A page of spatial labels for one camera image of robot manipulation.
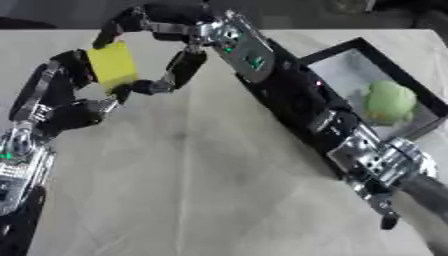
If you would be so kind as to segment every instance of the white table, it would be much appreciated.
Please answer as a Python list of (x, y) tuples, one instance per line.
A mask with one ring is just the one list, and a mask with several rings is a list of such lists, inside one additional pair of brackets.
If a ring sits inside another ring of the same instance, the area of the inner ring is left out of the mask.
[[(266, 33), (297, 56), (362, 36), (447, 99), (448, 51), (431, 31)], [(96, 34), (0, 32), (1, 120), (34, 67), (88, 48)], [(124, 39), (143, 78), (159, 78), (181, 48), (146, 33)], [(447, 133), (445, 126), (419, 141), (444, 180)], [(103, 124), (66, 132), (56, 144), (30, 256), (431, 255), (405, 221), (381, 231), (379, 215), (334, 180), (214, 53), (182, 90), (133, 95)]]

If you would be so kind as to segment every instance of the robotic finger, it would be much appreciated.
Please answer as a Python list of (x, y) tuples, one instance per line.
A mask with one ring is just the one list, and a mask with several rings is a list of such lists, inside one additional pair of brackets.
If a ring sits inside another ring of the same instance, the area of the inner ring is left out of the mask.
[(156, 39), (189, 41), (198, 23), (211, 23), (214, 16), (203, 5), (145, 4), (132, 7), (109, 20), (95, 39), (93, 47), (103, 48), (126, 32), (151, 31)]

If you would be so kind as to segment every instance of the green led light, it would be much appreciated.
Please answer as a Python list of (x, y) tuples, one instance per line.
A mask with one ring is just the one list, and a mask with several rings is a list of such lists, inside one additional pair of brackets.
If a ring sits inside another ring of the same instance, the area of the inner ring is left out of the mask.
[(0, 158), (11, 159), (11, 154), (10, 153), (0, 154)]

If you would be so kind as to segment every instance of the screw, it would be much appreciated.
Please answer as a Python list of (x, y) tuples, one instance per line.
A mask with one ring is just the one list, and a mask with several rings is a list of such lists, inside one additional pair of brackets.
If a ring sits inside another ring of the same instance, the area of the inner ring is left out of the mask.
[(6, 236), (9, 233), (9, 230), (11, 229), (10, 225), (6, 225), (2, 228), (2, 235)]
[(385, 208), (389, 207), (389, 204), (387, 202), (381, 202), (379, 204), (379, 206), (380, 206), (380, 208), (385, 209)]
[(283, 62), (283, 69), (288, 70), (291, 68), (291, 66), (292, 66), (291, 62), (289, 61)]

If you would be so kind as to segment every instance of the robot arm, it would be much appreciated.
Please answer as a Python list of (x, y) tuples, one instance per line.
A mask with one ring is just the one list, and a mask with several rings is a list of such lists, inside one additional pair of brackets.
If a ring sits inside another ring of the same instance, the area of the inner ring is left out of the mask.
[[(157, 8), (128, 9), (106, 25), (94, 46), (112, 42), (121, 32), (148, 30), (186, 42), (186, 52), (212, 47), (260, 103), (383, 216), (383, 229), (392, 229), (399, 219), (391, 205), (395, 191), (435, 178), (430, 156), (402, 138), (381, 141), (331, 86), (244, 16), (227, 11), (208, 23), (167, 24), (176, 21), (151, 18)], [(130, 19), (138, 25), (129, 28)], [(111, 33), (111, 27), (118, 29)]]

